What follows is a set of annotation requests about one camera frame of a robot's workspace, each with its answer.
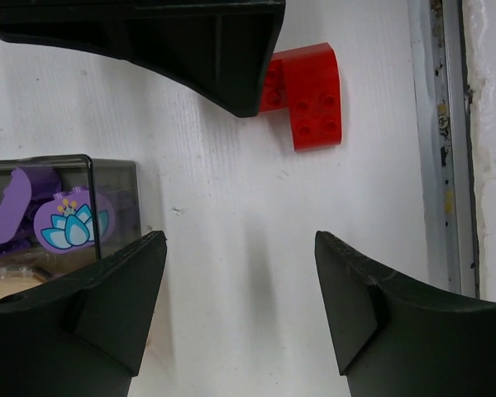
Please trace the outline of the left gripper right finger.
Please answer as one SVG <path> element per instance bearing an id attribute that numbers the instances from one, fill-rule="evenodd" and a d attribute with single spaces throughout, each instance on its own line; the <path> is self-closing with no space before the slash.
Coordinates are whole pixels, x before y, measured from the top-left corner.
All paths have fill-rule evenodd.
<path id="1" fill-rule="evenodd" d="M 438 289 L 329 232 L 315 261 L 338 371 L 354 396 L 496 396 L 496 303 Z"/>

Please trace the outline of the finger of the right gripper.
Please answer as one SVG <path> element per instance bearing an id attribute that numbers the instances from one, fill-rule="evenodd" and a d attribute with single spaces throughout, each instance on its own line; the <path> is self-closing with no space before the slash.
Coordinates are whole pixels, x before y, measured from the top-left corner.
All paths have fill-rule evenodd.
<path id="1" fill-rule="evenodd" d="M 0 1 L 0 40 L 102 55 L 255 116 L 284 1 Z"/>

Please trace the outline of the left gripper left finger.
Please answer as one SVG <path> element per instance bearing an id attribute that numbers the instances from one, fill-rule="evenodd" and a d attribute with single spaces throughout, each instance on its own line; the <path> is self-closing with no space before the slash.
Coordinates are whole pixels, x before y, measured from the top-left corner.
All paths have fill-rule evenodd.
<path id="1" fill-rule="evenodd" d="M 126 396 L 165 269 L 153 231 L 51 282 L 0 299 L 0 396 Z"/>

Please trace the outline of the purple lego cluster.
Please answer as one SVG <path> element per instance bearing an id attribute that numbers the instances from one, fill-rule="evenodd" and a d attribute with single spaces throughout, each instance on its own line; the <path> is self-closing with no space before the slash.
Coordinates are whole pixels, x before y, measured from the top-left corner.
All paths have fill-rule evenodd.
<path id="1" fill-rule="evenodd" d="M 0 202 L 0 257 L 31 247 L 38 208 L 62 190 L 50 166 L 17 167 L 11 172 Z"/>

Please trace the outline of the purple flower lego brick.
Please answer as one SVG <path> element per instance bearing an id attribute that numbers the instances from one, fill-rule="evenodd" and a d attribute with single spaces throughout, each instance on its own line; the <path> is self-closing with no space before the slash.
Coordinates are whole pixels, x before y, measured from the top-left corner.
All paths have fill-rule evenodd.
<path id="1" fill-rule="evenodd" d="M 65 254 L 93 246 L 113 232 L 116 215 L 102 194 L 91 196 L 86 186 L 58 192 L 42 204 L 33 220 L 37 241 L 55 254 Z"/>

